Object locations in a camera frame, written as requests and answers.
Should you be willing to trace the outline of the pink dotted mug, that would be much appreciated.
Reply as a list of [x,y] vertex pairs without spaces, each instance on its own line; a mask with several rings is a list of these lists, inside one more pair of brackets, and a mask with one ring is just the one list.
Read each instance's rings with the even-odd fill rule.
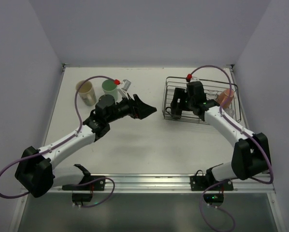
[[234,91],[232,89],[225,89],[216,98],[216,102],[222,105],[222,108],[228,108],[234,98]]

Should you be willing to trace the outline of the light green tall cup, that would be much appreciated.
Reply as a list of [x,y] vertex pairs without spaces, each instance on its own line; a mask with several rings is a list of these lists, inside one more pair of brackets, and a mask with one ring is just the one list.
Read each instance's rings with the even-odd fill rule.
[[114,97],[115,101],[118,99],[118,91],[117,91],[117,85],[114,83],[114,81],[111,80],[105,80],[101,85],[104,93],[106,95],[111,95]]

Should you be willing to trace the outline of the beige ceramic mug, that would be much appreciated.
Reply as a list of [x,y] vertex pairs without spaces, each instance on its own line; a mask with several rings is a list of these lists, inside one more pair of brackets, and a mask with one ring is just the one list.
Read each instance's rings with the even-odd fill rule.
[[96,103],[95,91],[90,81],[80,81],[75,88],[85,105],[93,106]]

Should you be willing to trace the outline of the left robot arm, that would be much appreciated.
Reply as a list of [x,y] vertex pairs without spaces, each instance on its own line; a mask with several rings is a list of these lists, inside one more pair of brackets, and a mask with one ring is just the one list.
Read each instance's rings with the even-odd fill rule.
[[89,117],[81,123],[81,128],[50,145],[25,149],[15,177],[35,198],[56,186],[77,188],[88,185],[93,179],[84,166],[75,164],[70,172],[57,166],[82,147],[102,138],[110,130],[111,122],[125,116],[142,120],[156,111],[156,107],[142,102],[136,94],[120,102],[111,95],[103,95]]

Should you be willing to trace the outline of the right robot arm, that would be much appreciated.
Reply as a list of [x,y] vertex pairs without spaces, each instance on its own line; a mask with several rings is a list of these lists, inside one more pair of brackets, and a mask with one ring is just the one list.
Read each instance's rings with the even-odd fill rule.
[[241,126],[216,100],[208,99],[200,81],[187,83],[186,88],[175,88],[170,109],[175,119],[180,119],[183,111],[192,112],[232,145],[231,161],[207,169],[209,182],[253,179],[257,174],[272,171],[267,137]]

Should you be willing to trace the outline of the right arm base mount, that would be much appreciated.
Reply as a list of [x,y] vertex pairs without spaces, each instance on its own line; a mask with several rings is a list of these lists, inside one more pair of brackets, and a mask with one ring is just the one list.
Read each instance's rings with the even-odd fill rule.
[[234,187],[230,180],[218,184],[211,173],[204,173],[202,170],[198,170],[194,175],[189,177],[190,188],[192,191],[205,191],[209,188],[210,191],[233,191]]

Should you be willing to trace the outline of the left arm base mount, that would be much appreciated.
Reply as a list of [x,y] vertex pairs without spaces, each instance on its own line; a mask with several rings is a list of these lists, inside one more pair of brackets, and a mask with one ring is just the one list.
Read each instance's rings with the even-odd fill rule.
[[104,191],[105,176],[104,175],[92,175],[81,164],[75,164],[73,166],[76,171],[80,172],[80,180],[75,184],[66,184],[62,186],[63,190],[78,190],[78,191]]

